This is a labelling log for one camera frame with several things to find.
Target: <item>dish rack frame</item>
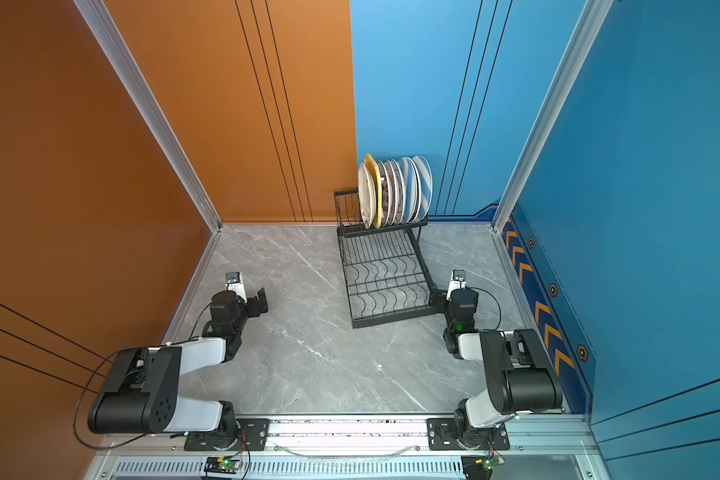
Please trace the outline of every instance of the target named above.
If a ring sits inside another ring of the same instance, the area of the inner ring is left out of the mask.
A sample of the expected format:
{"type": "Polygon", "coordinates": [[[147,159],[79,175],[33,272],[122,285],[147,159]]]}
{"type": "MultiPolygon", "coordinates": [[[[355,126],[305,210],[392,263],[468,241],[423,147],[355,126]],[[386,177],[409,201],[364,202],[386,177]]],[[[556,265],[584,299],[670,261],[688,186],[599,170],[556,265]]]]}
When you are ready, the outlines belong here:
{"type": "Polygon", "coordinates": [[[365,228],[358,189],[336,191],[334,200],[352,328],[437,313],[430,305],[437,287],[418,244],[428,216],[407,224],[365,228]]]}

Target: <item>gray marble surface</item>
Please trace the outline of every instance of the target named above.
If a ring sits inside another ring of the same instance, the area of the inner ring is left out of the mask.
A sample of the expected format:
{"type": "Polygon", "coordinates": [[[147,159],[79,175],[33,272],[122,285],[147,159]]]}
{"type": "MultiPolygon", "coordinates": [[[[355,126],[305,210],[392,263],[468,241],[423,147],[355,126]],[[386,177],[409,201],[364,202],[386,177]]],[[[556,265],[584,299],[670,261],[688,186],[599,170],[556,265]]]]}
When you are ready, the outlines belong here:
{"type": "MultiPolygon", "coordinates": [[[[438,287],[466,270],[498,299],[502,329],[523,326],[488,226],[432,223],[421,248],[438,287]]],[[[248,321],[234,360],[183,376],[182,395],[246,414],[450,412],[485,388],[481,363],[445,351],[442,315],[352,329],[334,226],[224,226],[177,340],[200,333],[210,314],[192,332],[198,314],[233,271],[248,296],[266,288],[269,312],[248,321]]],[[[483,293],[476,320],[498,322],[483,293]]]]}

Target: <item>yellow plate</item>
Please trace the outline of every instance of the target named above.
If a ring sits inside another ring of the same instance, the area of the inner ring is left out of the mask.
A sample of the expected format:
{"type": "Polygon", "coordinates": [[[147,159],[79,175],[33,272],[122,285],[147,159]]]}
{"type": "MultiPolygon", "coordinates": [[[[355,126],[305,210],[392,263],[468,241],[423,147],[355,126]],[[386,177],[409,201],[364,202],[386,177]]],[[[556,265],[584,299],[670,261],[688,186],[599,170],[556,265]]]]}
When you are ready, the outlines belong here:
{"type": "Polygon", "coordinates": [[[365,166],[368,167],[376,187],[376,215],[373,219],[373,225],[379,228],[382,225],[382,176],[378,172],[378,165],[371,154],[365,154],[365,166]]]}

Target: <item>blue wall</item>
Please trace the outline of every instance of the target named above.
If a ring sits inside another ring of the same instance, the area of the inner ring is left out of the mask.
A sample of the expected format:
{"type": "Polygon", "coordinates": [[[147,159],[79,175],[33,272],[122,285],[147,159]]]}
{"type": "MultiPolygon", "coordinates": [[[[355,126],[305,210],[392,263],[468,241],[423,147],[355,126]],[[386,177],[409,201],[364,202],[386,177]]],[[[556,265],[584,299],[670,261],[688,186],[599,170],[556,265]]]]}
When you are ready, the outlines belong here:
{"type": "Polygon", "coordinates": [[[594,348],[612,473],[698,478],[667,464],[720,452],[674,448],[720,412],[660,426],[720,408],[720,382],[641,407],[720,378],[720,2],[614,2],[520,205],[594,348]]]}
{"type": "Polygon", "coordinates": [[[358,159],[425,156],[433,204],[445,178],[440,215],[475,214],[502,195],[584,0],[509,6],[509,0],[486,0],[482,9],[479,0],[350,2],[358,159]]]}

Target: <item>black mounting plate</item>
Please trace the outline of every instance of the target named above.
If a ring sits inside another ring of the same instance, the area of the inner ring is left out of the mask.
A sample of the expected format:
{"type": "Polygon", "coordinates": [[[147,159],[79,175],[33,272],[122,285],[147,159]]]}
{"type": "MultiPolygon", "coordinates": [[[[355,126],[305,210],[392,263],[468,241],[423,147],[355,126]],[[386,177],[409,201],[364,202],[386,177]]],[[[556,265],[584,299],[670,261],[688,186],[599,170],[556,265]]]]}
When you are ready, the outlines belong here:
{"type": "MultiPolygon", "coordinates": [[[[251,452],[260,452],[264,449],[269,435],[269,418],[238,418],[240,429],[246,434],[246,448],[251,452]]],[[[214,450],[212,444],[223,439],[212,432],[191,432],[184,442],[187,452],[208,452],[214,450]]]]}
{"type": "MultiPolygon", "coordinates": [[[[509,450],[509,436],[504,425],[482,428],[482,430],[485,430],[485,441],[476,448],[477,450],[490,450],[491,443],[493,443],[494,450],[509,450]]],[[[459,445],[455,434],[456,422],[452,418],[427,418],[430,450],[466,450],[459,445]]]]}

